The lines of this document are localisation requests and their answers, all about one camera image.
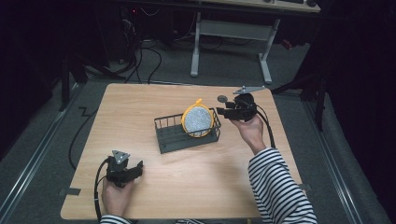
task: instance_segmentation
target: wooden table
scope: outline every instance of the wooden table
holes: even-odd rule
[[[219,116],[218,142],[161,154],[154,119],[183,113],[198,98],[208,107],[240,87],[108,85],[90,136],[84,147],[62,208],[65,219],[95,219],[93,183],[101,162],[113,149],[131,154],[128,167],[144,162],[144,173],[135,181],[128,218],[234,218],[259,217],[248,180],[253,157],[231,122]],[[269,90],[254,91],[256,104],[266,111],[276,146],[292,177],[301,183],[274,99]],[[269,145],[268,134],[264,141]]]
[[[216,4],[230,4],[230,5],[237,5],[242,7],[264,7],[271,9],[300,11],[300,12],[314,12],[314,13],[320,12],[320,7],[318,5],[314,7],[310,7],[309,5],[306,4],[306,0],[304,0],[302,4],[284,2],[278,0],[275,0],[275,2],[271,1],[269,3],[266,3],[263,0],[195,0],[195,1],[216,3]]]

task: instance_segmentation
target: black and white striped shirt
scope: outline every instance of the black and white striped shirt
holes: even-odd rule
[[[311,203],[291,178],[288,165],[279,151],[266,148],[248,166],[250,185],[262,223],[317,223]],[[128,220],[111,215],[102,216],[101,224],[130,224]],[[204,223],[184,219],[178,223]]]

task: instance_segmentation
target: black cable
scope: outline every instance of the black cable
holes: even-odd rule
[[[137,70],[137,68],[138,68],[138,67],[140,66],[140,64],[142,63],[142,59],[143,59],[142,50],[140,50],[140,59],[139,59],[139,63],[135,65],[134,71],[132,71],[132,73],[131,73],[127,78],[125,78],[124,83],[127,83],[127,82],[129,81],[129,79],[132,77],[132,75],[134,74],[134,72]]]
[[[145,43],[145,42],[154,42],[153,46],[145,47],[145,49],[154,49],[155,47],[158,46],[158,40],[156,40],[156,39],[144,40],[143,43]]]
[[[259,111],[257,111],[257,114],[260,115],[260,117],[262,118],[262,120],[264,121],[265,125],[267,126],[267,130],[268,130],[268,135],[270,136],[270,143],[271,143],[271,147],[276,148],[275,145],[275,140],[274,140],[274,135],[270,126],[270,122],[268,121],[268,119],[266,119],[262,113],[260,113]]]
[[[188,47],[188,46],[191,46],[191,45],[194,44],[194,40],[191,40],[192,37],[194,37],[194,35],[186,37],[184,39],[174,40],[173,43],[178,45],[178,46],[181,46],[181,47]],[[189,44],[180,44],[180,43],[178,43],[178,42],[183,42],[183,41],[184,42],[188,42]]]
[[[152,75],[154,75],[154,73],[155,73],[155,72],[157,71],[157,69],[160,67],[161,62],[163,61],[163,57],[161,56],[161,54],[160,54],[158,51],[156,51],[156,50],[154,50],[154,49],[146,49],[146,50],[150,50],[150,51],[156,53],[156,54],[160,57],[160,61],[158,62],[157,67],[156,67],[156,68],[151,72],[151,74],[148,76],[148,84],[149,84],[149,81],[151,80]]]
[[[114,79],[123,79],[123,77],[120,77],[118,74],[115,74],[107,68],[104,68],[101,64],[91,61],[90,59],[85,58],[82,55],[74,54],[73,57],[75,60],[77,60],[77,62],[85,64],[86,66],[91,66],[108,77],[112,77]]]
[[[132,38],[130,38],[129,43],[127,43],[126,61],[128,61],[128,64],[125,67],[113,72],[113,71],[107,70],[106,68],[100,66],[99,64],[94,64],[93,62],[90,62],[90,63],[85,63],[85,64],[92,66],[98,72],[92,71],[91,69],[87,68],[87,66],[85,66],[85,71],[87,73],[94,75],[94,76],[107,75],[110,77],[117,77],[117,75],[131,70],[135,65],[134,62],[136,61],[135,56],[134,56],[134,50],[137,48],[136,44],[139,44],[139,42],[140,42],[141,35],[142,35],[141,32],[134,32],[132,34]]]
[[[142,63],[142,59],[143,59],[142,45],[143,45],[143,43],[140,45],[140,48],[139,48],[139,49],[140,49],[139,66],[140,66],[140,64]],[[139,71],[137,70],[137,69],[139,68],[139,66],[136,67],[136,76],[137,76],[137,82],[138,82],[139,84],[142,84],[142,80],[140,79],[140,76],[139,76]]]
[[[214,36],[211,36],[212,38],[210,38],[210,37],[206,37],[206,38],[202,38],[202,40],[206,40],[206,39],[216,39],[216,38],[218,38],[219,39],[219,44],[217,45],[217,46],[215,46],[214,48],[205,48],[205,47],[203,47],[203,45],[202,44],[200,44],[200,48],[201,49],[207,49],[207,50],[215,50],[215,49],[218,49],[218,48],[220,48],[221,46],[222,46],[222,44],[223,44],[223,38],[220,36],[220,37],[214,37]]]
[[[106,176],[102,176],[102,178],[100,178],[99,182],[100,183],[103,179],[105,179]]]
[[[100,222],[100,219],[102,218],[102,213],[100,211],[100,204],[99,204],[98,186],[103,178],[101,178],[100,180],[98,179],[99,179],[99,174],[106,163],[108,163],[108,158],[102,161],[102,164],[100,164],[98,172],[96,173],[95,185],[93,187],[93,202],[95,204],[95,211],[96,211],[96,216],[98,217],[98,222]]]
[[[258,40],[252,40],[252,39],[244,39],[246,42],[244,42],[244,43],[237,43],[237,42],[235,42],[235,41],[231,41],[231,40],[227,40],[227,39],[223,39],[223,41],[224,41],[224,43],[227,43],[227,44],[232,44],[232,45],[237,45],[237,46],[245,46],[245,45],[248,45],[248,44],[250,44],[250,43],[254,43],[254,42],[258,42]]]
[[[266,119],[268,120],[268,116],[267,116],[267,113],[265,113],[265,110],[264,110],[261,106],[259,106],[259,105],[256,105],[256,106],[257,106],[259,109],[262,110],[262,112],[264,113]]]
[[[192,22],[191,22],[191,26],[190,26],[189,31],[188,31],[185,35],[183,35],[181,38],[174,39],[174,42],[175,42],[175,43],[176,43],[178,40],[184,40],[184,39],[188,39],[188,38],[191,38],[191,37],[195,36],[195,35],[190,35],[190,33],[191,33],[192,28],[193,28],[193,26],[194,26],[194,24],[195,24],[195,19],[196,19],[196,17],[197,17],[197,12],[194,13],[194,16],[193,16],[193,18],[192,18]]]
[[[76,166],[75,166],[75,165],[73,164],[73,162],[72,162],[72,147],[73,147],[74,143],[76,142],[76,139],[77,139],[79,133],[81,132],[82,128],[84,127],[84,125],[88,122],[88,120],[90,120],[90,118],[92,118],[92,116],[93,116],[94,114],[96,114],[97,111],[98,111],[98,109],[96,109],[95,111],[93,111],[93,112],[85,119],[85,121],[81,124],[81,126],[79,126],[78,131],[76,132],[75,136],[73,137],[72,142],[70,143],[70,147],[69,147],[69,162],[70,162],[70,165],[72,166],[72,168],[73,168],[74,170],[76,170],[77,168],[76,168]]]

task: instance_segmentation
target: hand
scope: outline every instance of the hand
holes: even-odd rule
[[[123,217],[131,201],[134,181],[126,183],[124,188],[118,188],[113,182],[103,179],[102,200],[108,214]]]
[[[254,155],[259,153],[261,150],[266,149],[266,146],[262,141],[263,122],[258,115],[254,116],[253,119],[247,122],[233,119],[230,119],[230,121],[238,128],[242,139],[244,139],[244,141],[250,146]]]

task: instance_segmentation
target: metal wire basket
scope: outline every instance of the metal wire basket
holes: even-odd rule
[[[186,133],[181,124],[183,114],[154,119],[161,153],[219,141],[221,123],[216,111],[213,108],[209,110],[213,114],[213,127],[190,133]]]

